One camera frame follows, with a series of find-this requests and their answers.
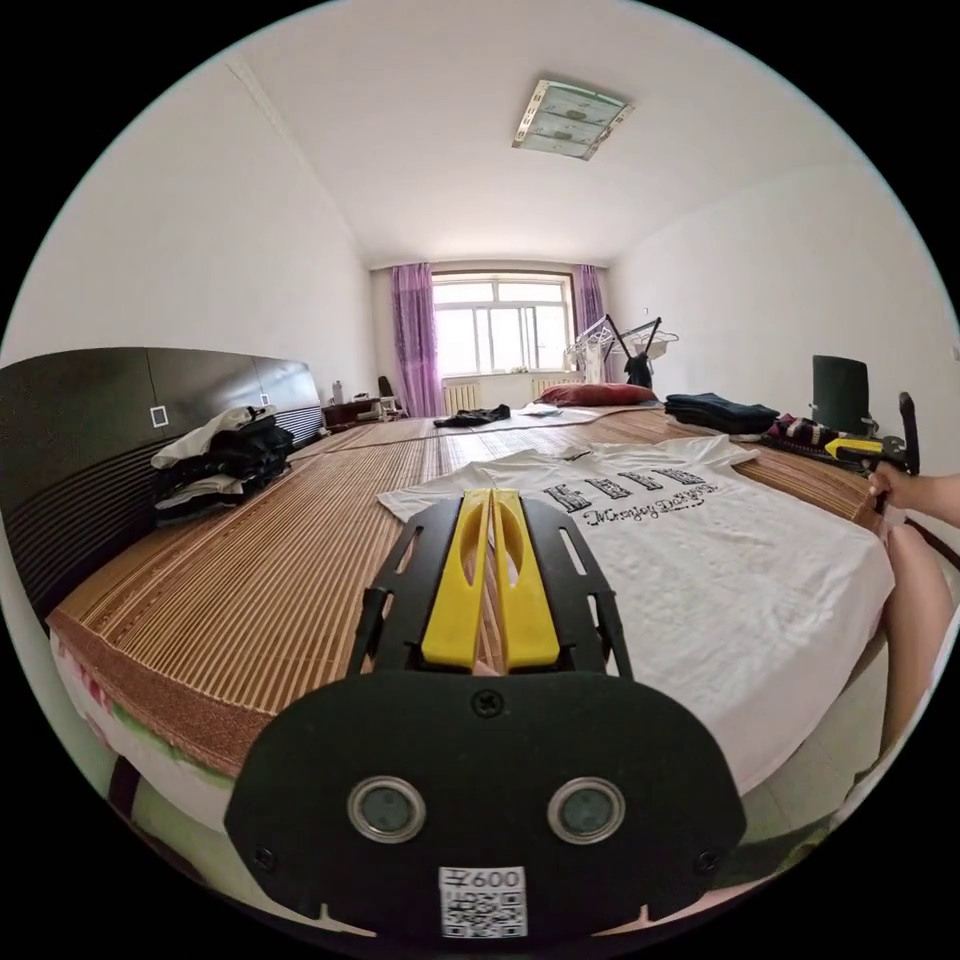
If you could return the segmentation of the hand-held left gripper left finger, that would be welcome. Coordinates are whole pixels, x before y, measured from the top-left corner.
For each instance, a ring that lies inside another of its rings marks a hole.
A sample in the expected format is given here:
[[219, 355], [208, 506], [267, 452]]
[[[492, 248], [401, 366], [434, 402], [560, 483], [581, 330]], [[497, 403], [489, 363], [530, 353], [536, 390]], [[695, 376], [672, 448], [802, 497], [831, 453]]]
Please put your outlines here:
[[421, 643], [430, 667], [472, 667], [477, 659], [490, 526], [491, 491], [461, 498]]

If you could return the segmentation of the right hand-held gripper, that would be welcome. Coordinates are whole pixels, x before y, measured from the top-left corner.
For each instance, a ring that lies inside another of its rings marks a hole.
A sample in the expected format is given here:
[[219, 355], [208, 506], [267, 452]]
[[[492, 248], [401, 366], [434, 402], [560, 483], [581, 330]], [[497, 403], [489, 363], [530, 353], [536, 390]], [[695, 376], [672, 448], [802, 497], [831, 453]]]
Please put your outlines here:
[[835, 460], [862, 460], [864, 469], [870, 473], [882, 464], [899, 473], [909, 473], [909, 446], [896, 436], [836, 438], [825, 446], [825, 452]]

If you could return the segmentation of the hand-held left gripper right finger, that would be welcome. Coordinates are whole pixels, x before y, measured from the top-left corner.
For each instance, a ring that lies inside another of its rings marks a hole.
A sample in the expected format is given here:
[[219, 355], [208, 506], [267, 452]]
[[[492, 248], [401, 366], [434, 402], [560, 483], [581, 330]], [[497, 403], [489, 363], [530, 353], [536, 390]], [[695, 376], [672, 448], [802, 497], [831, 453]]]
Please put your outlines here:
[[495, 490], [491, 507], [504, 666], [550, 668], [560, 646], [522, 499], [515, 490]]

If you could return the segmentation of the person's right hand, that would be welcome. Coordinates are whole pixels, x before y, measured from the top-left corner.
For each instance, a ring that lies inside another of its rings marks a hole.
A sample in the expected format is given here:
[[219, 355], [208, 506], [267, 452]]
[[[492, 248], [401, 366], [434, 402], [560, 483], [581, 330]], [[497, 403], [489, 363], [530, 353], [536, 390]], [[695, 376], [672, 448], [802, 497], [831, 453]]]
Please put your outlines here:
[[914, 477], [891, 462], [877, 462], [870, 470], [869, 489], [878, 513], [888, 507], [911, 508]]

